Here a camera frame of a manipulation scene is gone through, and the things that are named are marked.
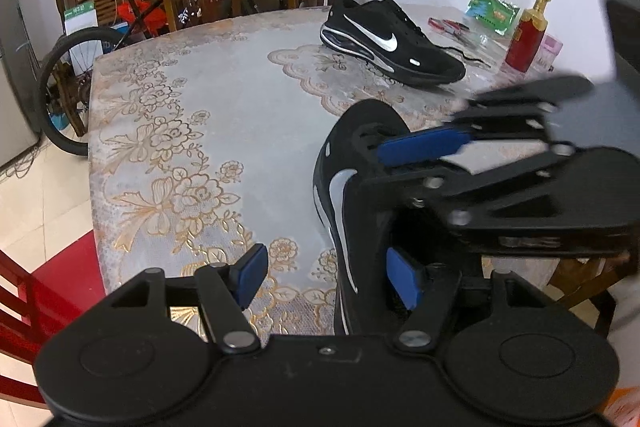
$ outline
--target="bicycle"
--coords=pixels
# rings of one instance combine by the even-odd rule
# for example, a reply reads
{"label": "bicycle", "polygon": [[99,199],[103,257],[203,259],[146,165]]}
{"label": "bicycle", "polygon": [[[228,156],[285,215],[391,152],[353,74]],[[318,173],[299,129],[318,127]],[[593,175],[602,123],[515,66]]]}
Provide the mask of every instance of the bicycle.
{"label": "bicycle", "polygon": [[[43,60],[34,97],[36,113],[44,134],[65,152],[88,155],[86,133],[95,58],[130,45],[130,36],[137,28],[147,39],[155,36],[148,27],[147,18],[159,9],[162,0],[156,0],[142,12],[135,0],[127,1],[135,19],[126,33],[106,26],[84,28],[60,37]],[[230,14],[230,1],[222,1],[221,13]],[[277,0],[277,3],[278,9],[287,7],[287,0]],[[260,12],[255,0],[243,0],[242,6],[243,14]]]}

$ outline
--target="bottle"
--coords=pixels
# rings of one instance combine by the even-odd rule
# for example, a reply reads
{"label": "bottle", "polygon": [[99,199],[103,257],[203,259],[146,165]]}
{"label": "bottle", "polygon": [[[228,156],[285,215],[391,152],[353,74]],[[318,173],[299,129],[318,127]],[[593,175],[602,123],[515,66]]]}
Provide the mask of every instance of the bottle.
{"label": "bottle", "polygon": [[551,0],[536,0],[533,8],[522,13],[504,59],[513,69],[526,73],[533,62],[548,25],[544,12],[549,1]]}

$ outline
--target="white nike swoosh logo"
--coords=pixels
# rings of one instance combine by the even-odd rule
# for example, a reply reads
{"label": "white nike swoosh logo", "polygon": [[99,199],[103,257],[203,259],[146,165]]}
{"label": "white nike swoosh logo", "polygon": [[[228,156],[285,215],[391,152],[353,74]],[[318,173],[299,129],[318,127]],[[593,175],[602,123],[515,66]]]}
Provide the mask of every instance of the white nike swoosh logo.
{"label": "white nike swoosh logo", "polygon": [[390,39],[383,39],[377,36],[375,33],[372,33],[369,30],[367,30],[364,26],[361,26],[357,22],[352,21],[346,15],[344,16],[344,18],[347,19],[351,24],[356,26],[357,29],[363,32],[367,37],[369,37],[369,39],[374,41],[383,50],[386,50],[388,52],[394,52],[398,48],[398,40],[396,39],[395,35],[391,34]]}
{"label": "white nike swoosh logo", "polygon": [[347,240],[344,235],[344,220],[342,219],[342,206],[344,204],[344,186],[351,179],[352,176],[357,174],[356,169],[345,169],[338,172],[329,183],[329,198],[331,204],[334,206],[335,226],[338,229],[338,236],[340,237],[340,245],[342,246],[342,257],[344,259],[344,266],[347,270],[347,278],[351,284],[353,291],[358,293],[358,288],[353,282],[353,276],[351,275],[351,266],[349,264],[349,250],[347,248]]}

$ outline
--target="transparent plastic bag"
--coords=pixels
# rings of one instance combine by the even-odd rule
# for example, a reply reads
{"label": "transparent plastic bag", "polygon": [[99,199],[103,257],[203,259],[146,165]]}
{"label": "transparent plastic bag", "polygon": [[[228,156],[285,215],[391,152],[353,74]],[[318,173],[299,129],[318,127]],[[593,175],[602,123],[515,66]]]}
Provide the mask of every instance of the transparent plastic bag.
{"label": "transparent plastic bag", "polygon": [[504,35],[513,25],[520,8],[533,4],[534,0],[470,0],[466,15]]}

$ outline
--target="tile floor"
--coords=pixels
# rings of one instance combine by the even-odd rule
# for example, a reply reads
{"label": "tile floor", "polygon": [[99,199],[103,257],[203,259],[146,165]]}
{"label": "tile floor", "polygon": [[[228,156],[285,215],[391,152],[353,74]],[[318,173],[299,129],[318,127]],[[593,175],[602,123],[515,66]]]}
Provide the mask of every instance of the tile floor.
{"label": "tile floor", "polygon": [[[86,158],[47,141],[25,176],[0,179],[0,250],[27,271],[92,228]],[[30,365],[2,354],[0,374],[35,384]],[[40,427],[49,418],[47,410],[0,400],[2,427]]]}

